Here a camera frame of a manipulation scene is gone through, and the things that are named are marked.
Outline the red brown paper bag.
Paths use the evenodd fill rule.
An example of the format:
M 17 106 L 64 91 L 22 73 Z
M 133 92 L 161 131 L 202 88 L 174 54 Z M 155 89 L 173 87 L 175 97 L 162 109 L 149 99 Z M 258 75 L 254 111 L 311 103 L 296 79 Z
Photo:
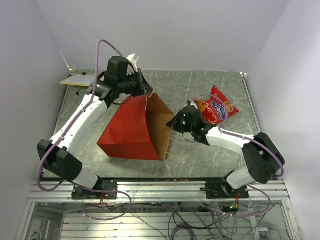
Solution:
M 169 153 L 175 114 L 157 93 L 127 97 L 97 142 L 112 158 L 164 161 Z

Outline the orange red chips packet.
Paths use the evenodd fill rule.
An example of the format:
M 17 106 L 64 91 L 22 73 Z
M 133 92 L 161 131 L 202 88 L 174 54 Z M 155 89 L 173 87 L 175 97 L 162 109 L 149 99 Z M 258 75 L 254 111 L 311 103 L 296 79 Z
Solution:
M 215 99 L 196 99 L 194 102 L 204 120 L 209 124 L 218 125 L 227 119 L 226 109 Z

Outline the red snack packet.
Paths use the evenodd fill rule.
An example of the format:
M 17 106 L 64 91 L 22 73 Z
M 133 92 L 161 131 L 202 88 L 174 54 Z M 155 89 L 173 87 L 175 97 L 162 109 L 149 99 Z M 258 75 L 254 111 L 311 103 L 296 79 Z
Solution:
M 213 86 L 211 89 L 211 94 L 218 97 L 225 104 L 228 110 L 228 116 L 233 116 L 240 111 L 225 97 L 225 95 L 219 91 L 217 86 Z

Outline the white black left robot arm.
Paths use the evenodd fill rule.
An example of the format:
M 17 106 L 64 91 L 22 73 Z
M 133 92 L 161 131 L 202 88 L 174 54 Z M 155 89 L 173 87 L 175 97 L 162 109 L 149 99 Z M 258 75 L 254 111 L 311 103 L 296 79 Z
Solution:
M 139 55 L 113 56 L 107 70 L 95 77 L 82 102 L 67 123 L 50 140 L 42 139 L 37 150 L 40 165 L 36 173 L 39 185 L 43 170 L 63 181 L 84 187 L 85 194 L 96 199 L 102 193 L 99 177 L 83 166 L 74 155 L 85 133 L 92 124 L 115 103 L 122 94 L 139 97 L 152 93 L 152 87 L 137 67 Z

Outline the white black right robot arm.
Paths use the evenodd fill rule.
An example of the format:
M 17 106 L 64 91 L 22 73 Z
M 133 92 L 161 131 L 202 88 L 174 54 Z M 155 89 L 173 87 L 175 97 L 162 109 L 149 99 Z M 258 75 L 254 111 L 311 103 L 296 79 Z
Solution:
M 222 129 L 206 122 L 194 105 L 184 107 L 166 126 L 180 134 L 191 134 L 200 144 L 225 148 L 243 156 L 246 166 L 233 170 L 222 180 L 220 192 L 226 198 L 233 197 L 243 186 L 255 182 L 266 184 L 284 175 L 285 160 L 263 132 L 245 135 Z

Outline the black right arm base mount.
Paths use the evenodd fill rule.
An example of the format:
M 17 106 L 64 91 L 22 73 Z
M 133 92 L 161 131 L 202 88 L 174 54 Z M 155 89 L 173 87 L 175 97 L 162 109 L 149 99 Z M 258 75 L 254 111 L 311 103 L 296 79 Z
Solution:
M 205 192 L 207 199 L 248 199 L 249 192 L 247 186 L 242 186 L 239 189 L 231 188 L 223 178 L 215 177 L 208 178 L 205 185 L 200 188 L 200 191 Z

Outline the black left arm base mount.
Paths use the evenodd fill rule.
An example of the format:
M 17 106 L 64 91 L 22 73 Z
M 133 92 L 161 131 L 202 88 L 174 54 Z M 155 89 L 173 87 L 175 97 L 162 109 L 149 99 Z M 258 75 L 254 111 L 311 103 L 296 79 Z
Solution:
M 100 178 L 93 189 L 86 190 L 81 186 L 75 185 L 72 190 L 71 198 L 73 200 L 97 200 L 107 199 L 115 200 L 118 184 L 114 180 Z

